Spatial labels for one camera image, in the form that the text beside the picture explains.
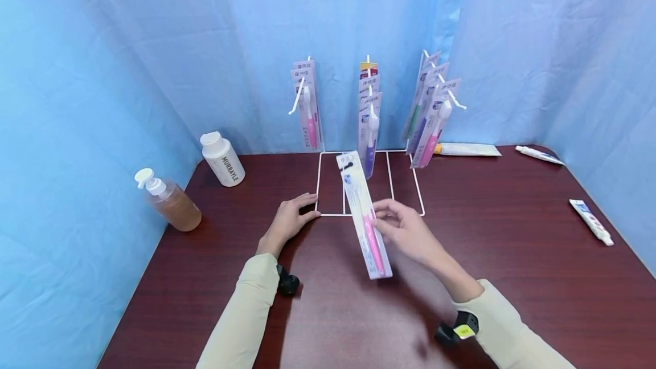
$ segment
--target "bottle label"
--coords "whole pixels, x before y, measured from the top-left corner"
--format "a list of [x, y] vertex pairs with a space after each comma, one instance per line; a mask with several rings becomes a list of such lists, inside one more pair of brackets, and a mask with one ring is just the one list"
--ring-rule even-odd
[[212, 167], [221, 184], [226, 187], [233, 187], [241, 183], [244, 177], [244, 169], [239, 162], [239, 158], [233, 149], [221, 158], [208, 159], [207, 163]]

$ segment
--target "left hand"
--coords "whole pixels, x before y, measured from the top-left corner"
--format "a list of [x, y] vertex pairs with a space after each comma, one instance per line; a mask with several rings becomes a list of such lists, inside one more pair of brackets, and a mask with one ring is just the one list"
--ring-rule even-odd
[[298, 234], [306, 223], [321, 215], [318, 211], [310, 211], [303, 215], [298, 213], [298, 210], [306, 205], [314, 204], [317, 198], [318, 195], [306, 192], [293, 200], [281, 202], [271, 226], [260, 238], [256, 255], [268, 252], [278, 258], [286, 242]]

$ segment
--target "white plastic bottle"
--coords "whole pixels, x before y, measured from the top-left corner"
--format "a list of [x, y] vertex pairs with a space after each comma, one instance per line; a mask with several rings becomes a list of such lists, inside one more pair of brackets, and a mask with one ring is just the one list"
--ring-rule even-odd
[[221, 137], [219, 132], [211, 132], [201, 136], [201, 144], [203, 157], [221, 184], [234, 187], [241, 183], [246, 173], [228, 140]]

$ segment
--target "yellow tag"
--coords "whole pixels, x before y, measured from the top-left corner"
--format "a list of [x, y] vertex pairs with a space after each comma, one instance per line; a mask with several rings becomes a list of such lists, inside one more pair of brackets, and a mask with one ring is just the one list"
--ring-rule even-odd
[[467, 339], [471, 338], [472, 336], [475, 336], [476, 334], [474, 331], [469, 327], [469, 325], [461, 325], [458, 327], [454, 327], [453, 331], [461, 338], [461, 339]]
[[367, 70], [368, 68], [378, 68], [378, 63], [360, 62], [360, 71]]

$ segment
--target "toothbrush handle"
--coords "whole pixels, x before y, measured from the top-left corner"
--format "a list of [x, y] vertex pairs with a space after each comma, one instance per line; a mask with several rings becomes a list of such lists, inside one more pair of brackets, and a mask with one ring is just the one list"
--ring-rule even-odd
[[311, 118], [307, 118], [307, 132], [308, 136], [310, 137], [310, 145], [312, 146], [313, 150], [317, 149], [317, 131], [314, 128], [314, 120]]
[[412, 119], [410, 120], [410, 128], [407, 133], [407, 137], [411, 137], [412, 133], [415, 131], [415, 124], [417, 123], [417, 116], [419, 115], [419, 110], [421, 109], [421, 106], [417, 104], [415, 106], [415, 111], [412, 113]]
[[378, 247], [378, 240], [376, 239], [376, 233], [373, 230], [371, 225], [371, 218], [368, 215], [363, 217], [365, 223], [365, 231], [367, 234], [367, 241], [370, 244], [371, 255], [373, 256], [374, 262], [376, 262], [376, 268], [381, 275], [385, 275], [385, 267], [383, 266], [383, 257], [380, 256], [380, 248]]
[[374, 145], [367, 146], [367, 153], [365, 155], [365, 178], [370, 179], [373, 174], [373, 161], [376, 157], [376, 147]]
[[424, 118], [421, 122], [421, 127], [418, 127], [417, 130], [419, 131], [417, 138], [413, 139], [414, 143], [413, 145], [409, 146], [410, 147], [410, 152], [411, 153], [417, 153], [417, 147], [419, 146], [419, 141], [421, 140], [421, 135], [424, 132], [424, 128], [426, 128], [426, 118]]
[[428, 139], [426, 149], [424, 150], [424, 154], [422, 154], [421, 161], [419, 162], [420, 167], [428, 166], [428, 163], [431, 162], [431, 157], [433, 157], [433, 152], [435, 151], [435, 146], [437, 145], [437, 140], [440, 138], [441, 133], [442, 130], [440, 130], [436, 136], [431, 136]]

